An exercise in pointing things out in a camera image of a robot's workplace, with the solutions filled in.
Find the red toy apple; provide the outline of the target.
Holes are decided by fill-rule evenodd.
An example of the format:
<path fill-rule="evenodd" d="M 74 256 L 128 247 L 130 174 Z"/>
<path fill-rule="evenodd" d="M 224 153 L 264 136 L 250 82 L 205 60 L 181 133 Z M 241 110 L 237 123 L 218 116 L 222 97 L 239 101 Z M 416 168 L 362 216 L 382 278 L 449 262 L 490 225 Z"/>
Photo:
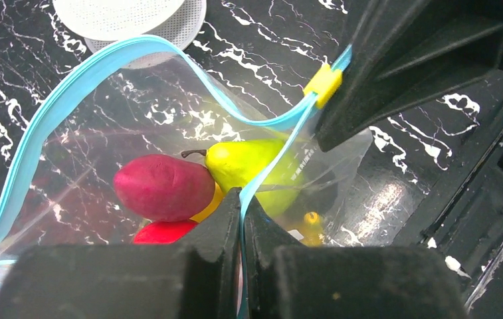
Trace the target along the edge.
<path fill-rule="evenodd" d="M 154 221 L 140 229 L 133 239 L 137 245 L 168 245 L 184 237 L 198 225 L 192 220 L 163 222 Z"/>

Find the clear zip top bag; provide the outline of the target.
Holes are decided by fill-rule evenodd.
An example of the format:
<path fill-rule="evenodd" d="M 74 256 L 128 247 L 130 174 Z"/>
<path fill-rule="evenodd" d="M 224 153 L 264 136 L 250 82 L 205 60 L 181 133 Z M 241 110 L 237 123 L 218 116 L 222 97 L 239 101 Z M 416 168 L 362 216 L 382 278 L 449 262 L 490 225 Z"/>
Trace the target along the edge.
<path fill-rule="evenodd" d="M 184 150 L 218 142 L 284 140 L 243 187 L 244 196 L 278 189 L 263 182 L 284 154 L 293 155 L 304 182 L 279 216 L 317 212 L 322 244 L 332 243 L 346 189 L 372 136 L 364 130 L 322 152 L 314 135 L 321 113 L 316 97 L 336 86 L 351 58 L 347 47 L 333 64 L 323 64 L 305 97 L 269 119 L 163 38 L 134 37 L 94 53 L 49 94 L 17 147 L 0 194 L 0 285 L 30 247 L 131 242 L 150 220 L 118 199 L 116 172 L 141 156 L 180 158 Z"/>

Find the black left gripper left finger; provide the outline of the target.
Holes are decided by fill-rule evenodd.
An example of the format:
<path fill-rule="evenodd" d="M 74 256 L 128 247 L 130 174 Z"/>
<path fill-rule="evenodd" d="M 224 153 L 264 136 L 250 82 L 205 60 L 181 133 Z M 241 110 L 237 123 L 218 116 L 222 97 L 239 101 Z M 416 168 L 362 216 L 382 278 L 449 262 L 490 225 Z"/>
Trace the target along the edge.
<path fill-rule="evenodd" d="M 239 189 L 169 245 L 59 245 L 23 253 L 0 318 L 235 318 Z"/>

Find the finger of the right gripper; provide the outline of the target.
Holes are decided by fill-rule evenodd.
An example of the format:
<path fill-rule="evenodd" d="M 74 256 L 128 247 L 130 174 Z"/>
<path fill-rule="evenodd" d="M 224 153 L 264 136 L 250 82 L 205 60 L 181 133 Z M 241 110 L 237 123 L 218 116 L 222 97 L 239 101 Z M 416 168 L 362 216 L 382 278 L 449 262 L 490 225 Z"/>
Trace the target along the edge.
<path fill-rule="evenodd" d="M 503 71 L 503 1 L 352 1 L 351 14 L 352 59 L 316 126 L 323 152 Z"/>

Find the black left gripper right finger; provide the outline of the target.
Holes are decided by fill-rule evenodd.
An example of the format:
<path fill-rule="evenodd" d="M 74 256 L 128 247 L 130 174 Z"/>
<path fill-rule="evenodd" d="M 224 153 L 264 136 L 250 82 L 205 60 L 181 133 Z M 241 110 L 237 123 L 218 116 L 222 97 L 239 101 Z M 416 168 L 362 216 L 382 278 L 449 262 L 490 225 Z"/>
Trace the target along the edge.
<path fill-rule="evenodd" d="M 423 247 L 307 247 L 256 199 L 243 219 L 252 318 L 467 318 L 454 274 Z"/>

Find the green toy pear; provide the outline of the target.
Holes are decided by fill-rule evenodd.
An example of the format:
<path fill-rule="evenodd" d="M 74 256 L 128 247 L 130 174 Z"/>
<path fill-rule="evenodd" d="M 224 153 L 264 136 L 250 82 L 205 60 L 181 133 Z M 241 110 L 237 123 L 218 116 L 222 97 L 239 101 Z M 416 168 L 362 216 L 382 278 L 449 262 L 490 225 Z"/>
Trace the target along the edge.
<path fill-rule="evenodd" d="M 279 154 L 285 144 L 279 139 L 218 142 L 208 149 L 185 150 L 181 156 L 204 156 L 204 164 L 223 192 L 233 187 L 244 187 L 252 181 Z M 277 217 L 296 200 L 298 186 L 304 178 L 296 172 L 300 161 L 291 154 L 284 154 L 264 180 L 265 185 L 278 186 L 272 191 L 261 191 L 256 197 L 266 214 Z"/>

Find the reddish toy sweet potato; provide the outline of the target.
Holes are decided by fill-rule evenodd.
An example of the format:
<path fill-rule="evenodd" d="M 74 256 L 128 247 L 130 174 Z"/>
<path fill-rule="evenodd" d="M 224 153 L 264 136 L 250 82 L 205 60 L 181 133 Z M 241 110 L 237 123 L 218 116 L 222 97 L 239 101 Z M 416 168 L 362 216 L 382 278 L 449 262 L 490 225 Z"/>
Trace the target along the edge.
<path fill-rule="evenodd" d="M 207 168 L 163 154 L 133 159 L 116 172 L 113 184 L 127 209 L 152 221 L 190 219 L 215 194 L 215 181 Z"/>

